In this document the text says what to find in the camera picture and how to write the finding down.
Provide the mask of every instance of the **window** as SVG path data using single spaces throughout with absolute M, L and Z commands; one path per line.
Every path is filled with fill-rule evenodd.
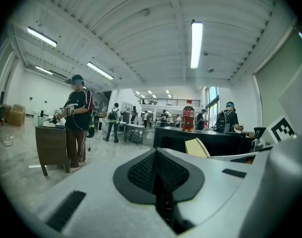
M 217 122 L 220 112 L 218 87 L 206 88 L 206 116 L 208 116 L 208 127 L 213 127 Z

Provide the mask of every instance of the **railing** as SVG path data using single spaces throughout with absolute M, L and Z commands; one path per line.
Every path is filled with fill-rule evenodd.
M 186 106 L 187 100 L 181 99 L 140 99 L 141 105 Z M 200 107 L 200 100 L 192 100 L 193 107 Z

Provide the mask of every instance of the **whiteboard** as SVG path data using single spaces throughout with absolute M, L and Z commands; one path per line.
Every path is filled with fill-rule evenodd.
M 279 102 L 286 112 L 296 134 L 302 134 L 302 64 L 279 96 Z

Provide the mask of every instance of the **brown pants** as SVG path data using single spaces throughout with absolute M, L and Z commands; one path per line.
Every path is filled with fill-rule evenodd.
M 66 128 L 66 150 L 67 162 L 69 167 L 77 168 L 79 162 L 86 159 L 86 137 L 85 132 L 81 130 L 71 130 Z

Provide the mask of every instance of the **floor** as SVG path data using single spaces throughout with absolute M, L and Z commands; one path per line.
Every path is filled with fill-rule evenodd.
M 144 144 L 138 146 L 129 140 L 124 142 L 123 135 L 119 135 L 121 142 L 117 144 L 113 143 L 112 136 L 109 142 L 103 141 L 103 137 L 104 134 L 98 132 L 91 139 L 91 151 L 87 151 L 86 163 L 83 166 L 131 151 L 149 150 L 153 145 L 154 129 L 145 131 Z M 39 165 L 34 120 L 26 117 L 21 127 L 7 123 L 0 126 L 0 182 L 11 200 L 23 204 L 31 212 L 34 212 L 34 206 L 40 196 L 77 172 L 67 174 L 63 166 L 52 165 L 46 167 L 48 176 L 44 177 Z

